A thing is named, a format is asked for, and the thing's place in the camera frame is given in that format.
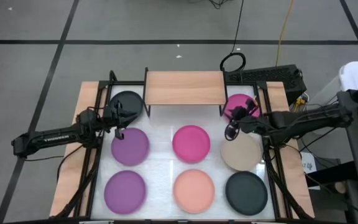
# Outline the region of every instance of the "wooden board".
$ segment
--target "wooden board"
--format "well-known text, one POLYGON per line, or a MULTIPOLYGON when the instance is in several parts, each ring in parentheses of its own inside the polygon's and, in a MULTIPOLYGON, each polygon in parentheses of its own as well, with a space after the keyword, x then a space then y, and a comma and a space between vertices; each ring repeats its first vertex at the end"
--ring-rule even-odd
POLYGON ((147 72, 146 105, 224 105, 223 73, 147 72))
MULTIPOLYGON (((268 93, 270 97, 270 104, 274 111, 288 111, 288 103, 285 95, 283 83, 268 82, 268 93)), ((78 96, 77 106, 75 109, 75 116, 86 109, 88 106, 94 106, 98 82, 83 82, 81 85, 80 94, 78 96)), ((298 148, 295 140, 288 143, 289 145, 298 148)), ((65 155, 78 147, 79 144, 70 144, 66 147, 65 155)), ((296 201, 303 207, 305 212, 310 216, 314 216, 313 207, 311 205, 310 195, 306 184, 305 176, 303 175, 303 168, 299 153, 290 147, 281 149, 281 156, 283 162, 283 169, 287 181, 287 187, 296 201)), ((68 158, 62 165, 60 171, 60 178, 57 183, 55 196, 52 203, 50 215, 56 215, 63 207, 70 201, 78 188, 80 182, 80 175, 85 157, 85 150, 79 150, 68 158)), ((87 202, 89 192, 86 191, 83 196, 83 205, 81 206, 80 215, 85 215, 85 205, 87 202)), ((285 217, 284 205, 282 202, 282 194, 278 194, 279 208, 281 217, 285 217)))

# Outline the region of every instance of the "purple plate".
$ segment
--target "purple plate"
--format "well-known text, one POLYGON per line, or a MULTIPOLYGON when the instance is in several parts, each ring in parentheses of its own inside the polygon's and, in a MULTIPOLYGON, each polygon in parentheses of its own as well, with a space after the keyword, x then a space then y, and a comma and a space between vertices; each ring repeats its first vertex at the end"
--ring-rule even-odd
POLYGON ((130 170, 114 174, 104 188, 104 201, 114 213, 127 215, 136 211, 146 198, 143 178, 130 170))
POLYGON ((112 156, 125 166, 140 164, 149 153, 149 139, 137 128, 127 128, 123 133, 123 140, 114 138, 111 142, 112 156))

